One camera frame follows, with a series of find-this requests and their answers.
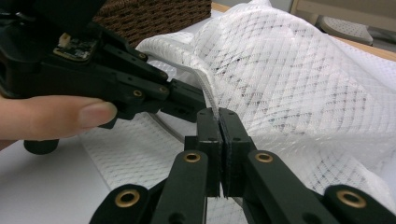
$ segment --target mesh bag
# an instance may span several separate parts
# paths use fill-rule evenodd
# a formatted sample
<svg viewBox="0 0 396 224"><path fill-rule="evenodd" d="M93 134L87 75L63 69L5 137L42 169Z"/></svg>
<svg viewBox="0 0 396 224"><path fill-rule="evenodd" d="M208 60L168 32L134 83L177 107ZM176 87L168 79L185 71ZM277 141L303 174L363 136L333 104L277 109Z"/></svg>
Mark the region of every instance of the mesh bag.
<svg viewBox="0 0 396 224"><path fill-rule="evenodd" d="M210 8L208 0L107 0L93 20L136 47L145 38L173 33L209 18Z"/></svg>
<svg viewBox="0 0 396 224"><path fill-rule="evenodd" d="M395 149L396 63L383 68L382 60L263 0L231 8L195 35L157 35L137 48L171 77L202 87L215 114L219 107L235 111L256 147L279 155L308 188L323 193L347 184L396 211L376 175ZM142 114L81 139L111 188L151 187L182 150L175 136L194 128ZM207 223L246 223L233 200L210 200L208 207Z"/></svg>

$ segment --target white surface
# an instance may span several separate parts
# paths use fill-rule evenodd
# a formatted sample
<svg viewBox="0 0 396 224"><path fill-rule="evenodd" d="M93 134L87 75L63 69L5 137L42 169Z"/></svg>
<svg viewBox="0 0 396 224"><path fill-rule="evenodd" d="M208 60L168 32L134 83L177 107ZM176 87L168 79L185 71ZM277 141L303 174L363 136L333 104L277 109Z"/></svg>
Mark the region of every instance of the white surface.
<svg viewBox="0 0 396 224"><path fill-rule="evenodd" d="M109 193L77 137L47 156L22 141L0 151L0 223L89 223Z"/></svg>
<svg viewBox="0 0 396 224"><path fill-rule="evenodd" d="M390 159L390 162L384 166L381 177L388 183L393 199L396 202L396 153Z"/></svg>

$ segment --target circuit board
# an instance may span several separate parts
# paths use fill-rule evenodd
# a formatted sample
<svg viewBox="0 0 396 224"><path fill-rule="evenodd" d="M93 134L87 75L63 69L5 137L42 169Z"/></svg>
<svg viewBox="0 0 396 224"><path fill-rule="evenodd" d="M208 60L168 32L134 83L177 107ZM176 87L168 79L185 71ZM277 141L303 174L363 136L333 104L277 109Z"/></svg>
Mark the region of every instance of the circuit board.
<svg viewBox="0 0 396 224"><path fill-rule="evenodd" d="M97 39L88 37L75 38L67 40L67 43L60 44L53 50L53 53L67 60L84 63L87 62L98 44Z"/></svg>

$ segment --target white netted fabric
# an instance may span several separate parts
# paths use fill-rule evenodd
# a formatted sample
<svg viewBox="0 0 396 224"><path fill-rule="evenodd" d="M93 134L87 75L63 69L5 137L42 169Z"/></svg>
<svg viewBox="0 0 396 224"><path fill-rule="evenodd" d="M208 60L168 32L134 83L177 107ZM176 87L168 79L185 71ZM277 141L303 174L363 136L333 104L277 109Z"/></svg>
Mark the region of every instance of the white netted fabric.
<svg viewBox="0 0 396 224"><path fill-rule="evenodd" d="M214 110L237 112L256 146L279 154L309 188L346 183L394 209L372 173L395 148L394 69L362 66L266 1L233 7L193 38L182 35L155 36L138 49L190 72L183 78L198 79Z"/></svg>
<svg viewBox="0 0 396 224"><path fill-rule="evenodd" d="M384 69L383 60L263 0L231 8L195 35L158 35L138 49L171 77L202 87L215 113L235 111L256 147L279 155L308 188L347 184L396 211L376 175L396 146L396 63ZM195 132L193 124L159 117L181 136ZM113 189L151 187L183 148L146 114L81 139ZM246 223L233 200L208 207L208 223Z"/></svg>

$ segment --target black 3d-printed part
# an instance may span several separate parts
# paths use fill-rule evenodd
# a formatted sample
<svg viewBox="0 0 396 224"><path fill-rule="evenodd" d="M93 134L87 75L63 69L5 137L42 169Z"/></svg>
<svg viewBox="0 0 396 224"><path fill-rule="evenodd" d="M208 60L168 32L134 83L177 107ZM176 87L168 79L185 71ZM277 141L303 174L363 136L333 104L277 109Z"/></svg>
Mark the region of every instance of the black 3d-printed part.
<svg viewBox="0 0 396 224"><path fill-rule="evenodd" d="M106 0L35 0L37 16L70 35L78 35Z"/></svg>
<svg viewBox="0 0 396 224"><path fill-rule="evenodd" d="M206 197L219 197L221 180L222 138L218 121L212 108L203 109L197 114L197 136L186 136L184 150L199 150L209 158Z"/></svg>
<svg viewBox="0 0 396 224"><path fill-rule="evenodd" d="M112 190L93 214L91 224L143 223L149 204L149 191L137 185Z"/></svg>
<svg viewBox="0 0 396 224"><path fill-rule="evenodd" d="M45 155L51 153L58 146L59 139L45 141L24 141L23 146L27 151L36 155Z"/></svg>
<svg viewBox="0 0 396 224"><path fill-rule="evenodd" d="M200 151L176 156L151 224L206 222L207 165L207 156Z"/></svg>
<svg viewBox="0 0 396 224"><path fill-rule="evenodd" d="M249 184L244 193L244 209L248 210L247 203L252 203L265 211L260 215L253 209L246 214L270 218L271 223L339 223L276 154L251 151L244 168Z"/></svg>
<svg viewBox="0 0 396 224"><path fill-rule="evenodd" d="M341 223L396 223L387 208L359 189L346 185L326 188L322 203Z"/></svg>
<svg viewBox="0 0 396 224"><path fill-rule="evenodd" d="M222 131L222 179L225 197L242 197L245 186L244 160L255 146L238 115L228 109L219 110L219 126Z"/></svg>

